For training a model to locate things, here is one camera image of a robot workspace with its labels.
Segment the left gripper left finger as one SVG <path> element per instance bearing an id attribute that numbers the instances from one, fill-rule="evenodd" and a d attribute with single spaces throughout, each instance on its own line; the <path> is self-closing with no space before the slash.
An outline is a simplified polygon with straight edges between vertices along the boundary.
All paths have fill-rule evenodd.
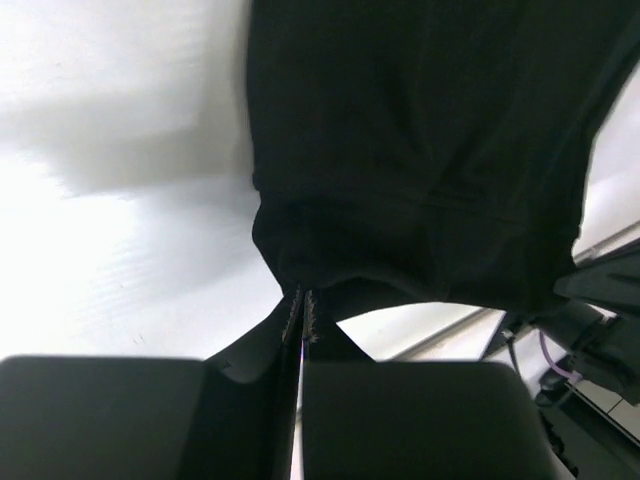
<path id="1" fill-rule="evenodd" d="M 207 360 L 14 356 L 5 479 L 286 479 L 303 295 Z"/>

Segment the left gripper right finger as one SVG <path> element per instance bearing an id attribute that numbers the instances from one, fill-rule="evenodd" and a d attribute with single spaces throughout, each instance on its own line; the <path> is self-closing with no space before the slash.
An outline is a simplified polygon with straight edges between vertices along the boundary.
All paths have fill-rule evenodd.
<path id="1" fill-rule="evenodd" d="M 527 386 L 503 363 L 321 356 L 304 301 L 301 448 L 306 479 L 555 479 Z"/>

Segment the black skirt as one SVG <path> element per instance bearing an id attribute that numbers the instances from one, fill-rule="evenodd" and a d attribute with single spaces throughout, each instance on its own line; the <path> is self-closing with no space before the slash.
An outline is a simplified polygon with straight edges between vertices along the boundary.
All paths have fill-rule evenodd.
<path id="1" fill-rule="evenodd" d="M 635 1 L 256 1 L 254 242 L 339 319 L 553 309 L 638 60 Z"/>

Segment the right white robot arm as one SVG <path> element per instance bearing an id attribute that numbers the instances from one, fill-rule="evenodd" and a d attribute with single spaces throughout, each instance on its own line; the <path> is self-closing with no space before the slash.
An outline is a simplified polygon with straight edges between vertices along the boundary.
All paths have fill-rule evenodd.
<path id="1" fill-rule="evenodd" d="M 579 265 L 556 282 L 566 298 L 547 316 L 505 313 L 482 356 L 506 349 L 526 330 L 565 350 L 550 359 L 534 403 L 555 457 L 575 479 L 636 479 L 639 440 L 603 408 L 578 393 L 585 382 L 639 404 L 639 243 Z"/>

